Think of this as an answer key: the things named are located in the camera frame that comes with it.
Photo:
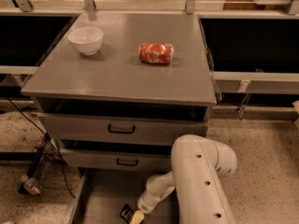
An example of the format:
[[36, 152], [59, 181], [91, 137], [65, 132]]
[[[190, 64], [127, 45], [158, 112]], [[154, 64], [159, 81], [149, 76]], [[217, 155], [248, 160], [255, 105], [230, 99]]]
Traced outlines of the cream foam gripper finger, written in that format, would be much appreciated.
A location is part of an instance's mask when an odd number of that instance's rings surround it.
[[134, 212], [130, 224], [140, 224], [144, 219], [144, 213], [140, 210]]

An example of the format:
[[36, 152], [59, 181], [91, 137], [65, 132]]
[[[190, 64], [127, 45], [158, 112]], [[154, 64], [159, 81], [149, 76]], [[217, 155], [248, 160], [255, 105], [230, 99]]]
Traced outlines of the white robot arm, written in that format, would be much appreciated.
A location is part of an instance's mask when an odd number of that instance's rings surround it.
[[130, 224], [140, 224], [172, 192], [178, 197], [179, 224], [235, 224], [220, 178], [233, 175], [236, 167], [235, 152], [227, 145], [182, 135], [171, 149], [171, 171], [147, 180]]

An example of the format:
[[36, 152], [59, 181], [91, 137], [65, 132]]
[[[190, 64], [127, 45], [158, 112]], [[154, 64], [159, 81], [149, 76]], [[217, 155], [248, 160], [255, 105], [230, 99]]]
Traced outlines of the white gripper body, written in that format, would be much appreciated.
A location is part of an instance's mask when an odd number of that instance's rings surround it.
[[144, 191], [137, 201], [137, 207], [144, 213], [149, 214], [160, 202], [159, 198]]

